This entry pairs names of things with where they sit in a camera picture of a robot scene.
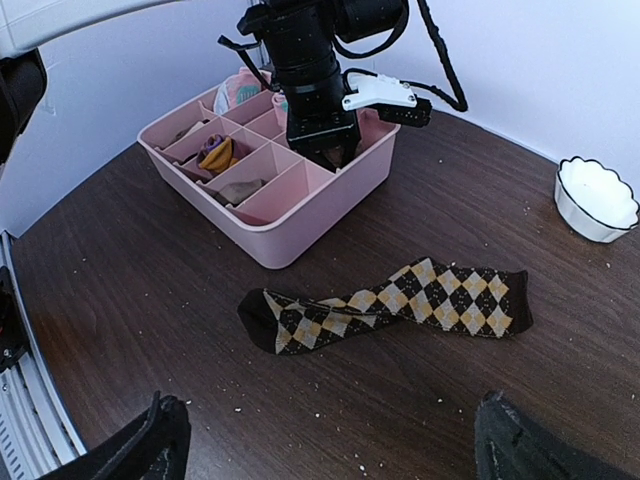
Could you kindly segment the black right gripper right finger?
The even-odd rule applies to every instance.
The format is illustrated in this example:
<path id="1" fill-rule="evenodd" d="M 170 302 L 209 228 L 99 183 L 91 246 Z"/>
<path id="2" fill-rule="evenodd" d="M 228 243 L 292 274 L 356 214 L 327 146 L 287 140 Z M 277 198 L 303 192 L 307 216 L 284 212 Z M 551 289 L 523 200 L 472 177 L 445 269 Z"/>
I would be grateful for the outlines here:
<path id="1" fill-rule="evenodd" d="M 563 442 L 490 391 L 474 417 L 478 479 L 628 479 L 630 474 Z"/>

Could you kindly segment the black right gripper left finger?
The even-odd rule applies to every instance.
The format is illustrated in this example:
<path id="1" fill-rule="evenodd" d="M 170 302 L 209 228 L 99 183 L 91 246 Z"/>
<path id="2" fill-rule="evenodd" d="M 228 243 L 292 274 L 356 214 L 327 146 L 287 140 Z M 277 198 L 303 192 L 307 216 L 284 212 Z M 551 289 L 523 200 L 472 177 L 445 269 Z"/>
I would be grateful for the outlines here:
<path id="1" fill-rule="evenodd" d="M 49 479 L 184 479 L 191 440 L 186 403 L 155 392 L 129 424 Z"/>

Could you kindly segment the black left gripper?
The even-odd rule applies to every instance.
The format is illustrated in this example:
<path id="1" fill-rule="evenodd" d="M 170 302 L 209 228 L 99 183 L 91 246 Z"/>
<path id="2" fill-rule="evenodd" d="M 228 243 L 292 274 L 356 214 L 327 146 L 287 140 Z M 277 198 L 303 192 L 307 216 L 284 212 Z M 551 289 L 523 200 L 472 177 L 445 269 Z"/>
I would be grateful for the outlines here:
<path id="1" fill-rule="evenodd" d="M 351 163 L 361 146 L 357 114 L 345 111 L 346 94 L 339 69 L 327 77 L 301 85 L 285 85 L 288 103 L 286 138 L 289 146 L 319 167 L 336 173 L 342 163 Z"/>

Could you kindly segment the tan ribbed sock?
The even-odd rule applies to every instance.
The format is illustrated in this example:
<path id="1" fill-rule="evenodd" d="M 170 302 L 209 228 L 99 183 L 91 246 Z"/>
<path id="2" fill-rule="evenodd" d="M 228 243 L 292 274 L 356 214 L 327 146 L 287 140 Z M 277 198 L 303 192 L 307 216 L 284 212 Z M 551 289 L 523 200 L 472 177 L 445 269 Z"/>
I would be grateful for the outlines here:
<path id="1" fill-rule="evenodd" d="M 321 150 L 320 165 L 332 173 L 337 173 L 346 167 L 349 163 L 341 162 L 342 149 L 343 147 L 338 146 Z"/>

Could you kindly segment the brown argyle patterned sock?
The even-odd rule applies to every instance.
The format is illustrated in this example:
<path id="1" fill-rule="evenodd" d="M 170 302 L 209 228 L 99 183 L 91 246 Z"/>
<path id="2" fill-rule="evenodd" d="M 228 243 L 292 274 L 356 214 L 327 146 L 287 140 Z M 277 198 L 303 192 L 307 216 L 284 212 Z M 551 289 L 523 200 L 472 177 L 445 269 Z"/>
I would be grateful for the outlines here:
<path id="1" fill-rule="evenodd" d="M 313 300 L 249 291 L 237 312 L 254 345 L 281 356 L 309 353 L 401 322 L 469 337 L 504 339 L 534 324 L 528 273 L 459 267 L 423 257 L 382 283 Z"/>

